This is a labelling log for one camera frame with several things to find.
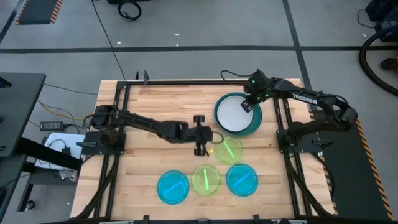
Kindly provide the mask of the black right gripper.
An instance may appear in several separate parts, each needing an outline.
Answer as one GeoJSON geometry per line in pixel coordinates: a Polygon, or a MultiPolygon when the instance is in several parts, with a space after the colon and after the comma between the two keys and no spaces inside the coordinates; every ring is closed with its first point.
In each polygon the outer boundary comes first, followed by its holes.
{"type": "Polygon", "coordinates": [[[274,77],[267,77],[261,70],[256,70],[250,75],[244,85],[246,94],[245,100],[241,103],[241,107],[247,113],[252,111],[252,103],[262,103],[269,98],[274,97],[273,91],[274,77]]]}

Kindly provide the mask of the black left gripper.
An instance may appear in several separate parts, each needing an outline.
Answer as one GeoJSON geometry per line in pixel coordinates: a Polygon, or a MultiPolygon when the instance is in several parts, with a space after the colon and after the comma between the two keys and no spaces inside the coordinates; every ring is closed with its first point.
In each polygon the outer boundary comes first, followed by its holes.
{"type": "Polygon", "coordinates": [[[195,115],[193,121],[196,126],[188,128],[185,132],[185,142],[194,142],[194,155],[195,156],[208,156],[208,151],[205,144],[213,141],[213,131],[209,126],[204,126],[204,115],[195,115]]]}

